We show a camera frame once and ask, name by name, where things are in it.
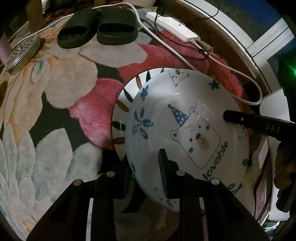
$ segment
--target bear illustration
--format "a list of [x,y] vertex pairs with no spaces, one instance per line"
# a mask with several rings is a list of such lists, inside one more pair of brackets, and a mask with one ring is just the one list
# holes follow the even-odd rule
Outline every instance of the bear illustration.
[[169,70],[169,74],[175,86],[178,86],[181,80],[189,76],[189,73],[187,72],[186,69]]
[[176,205],[178,205],[177,199],[167,199],[163,190],[157,187],[154,187],[154,190],[156,191],[157,196],[159,197],[159,200],[163,206],[170,207],[171,209],[176,208]]
[[239,124],[234,124],[234,125],[235,125],[235,129],[237,130],[237,138],[238,139],[241,139],[248,134],[247,130],[244,126],[239,125]]
[[217,131],[206,122],[191,107],[187,116],[181,111],[173,108],[170,104],[175,119],[179,124],[177,130],[171,132],[173,140],[177,141],[189,158],[198,168],[204,168],[220,144],[220,136]]

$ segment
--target blue polka dot party hat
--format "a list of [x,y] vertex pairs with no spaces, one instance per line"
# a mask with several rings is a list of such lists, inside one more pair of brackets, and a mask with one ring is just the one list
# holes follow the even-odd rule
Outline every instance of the blue polka dot party hat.
[[168,107],[172,110],[177,123],[181,127],[185,123],[185,121],[188,119],[188,116],[185,115],[182,111],[172,107],[171,104],[168,104]]

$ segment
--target pink flower pattern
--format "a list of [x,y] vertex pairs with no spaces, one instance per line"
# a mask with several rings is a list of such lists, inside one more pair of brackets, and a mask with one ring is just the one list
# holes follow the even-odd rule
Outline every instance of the pink flower pattern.
[[[163,31],[162,33],[168,38],[173,39],[176,42],[180,42],[176,37],[167,31]],[[194,58],[203,58],[203,56],[198,52],[173,43],[168,39],[164,40],[181,54]],[[178,60],[172,53],[165,50],[162,46],[150,44],[139,44],[139,46],[144,49],[144,51],[148,54],[148,57],[142,63],[133,63],[117,68],[124,83],[130,81],[136,75],[153,68],[186,68],[186,65]],[[210,53],[210,55],[226,64],[226,62],[219,58],[216,54]],[[229,92],[239,97],[248,99],[245,91],[239,85],[238,80],[228,69],[217,65],[211,60],[201,61],[190,58],[186,59],[199,71],[207,73],[210,77],[218,81]],[[111,137],[112,110],[116,98],[123,87],[124,84],[115,79],[98,79],[92,91],[78,99],[74,105],[69,108],[71,117],[78,119],[84,134],[93,144],[102,149],[114,149]],[[250,110],[249,106],[243,105],[242,103],[239,103],[239,106],[242,110]]]

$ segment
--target screw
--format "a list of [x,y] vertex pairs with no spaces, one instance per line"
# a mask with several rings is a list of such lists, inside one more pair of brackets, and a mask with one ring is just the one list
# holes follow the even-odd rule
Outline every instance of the screw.
[[79,186],[81,183],[82,183],[82,181],[80,179],[76,179],[76,180],[74,180],[73,185]]
[[110,171],[110,172],[107,172],[106,175],[107,175],[107,177],[113,177],[113,176],[115,176],[115,172]]
[[211,183],[214,185],[218,185],[220,183],[220,181],[217,178],[212,178]]
[[180,177],[184,176],[185,175],[185,172],[184,171],[181,171],[181,170],[178,170],[176,171],[176,174]]

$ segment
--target bowl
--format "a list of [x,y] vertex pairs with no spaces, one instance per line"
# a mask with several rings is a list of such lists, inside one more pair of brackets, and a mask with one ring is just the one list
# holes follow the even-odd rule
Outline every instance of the bowl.
[[163,192],[161,148],[180,170],[197,179],[218,178],[236,192],[248,163],[249,138],[244,126],[224,121],[225,110],[240,111],[227,90],[198,71],[172,69],[142,86],[128,113],[126,153],[151,199],[179,211],[179,200]]

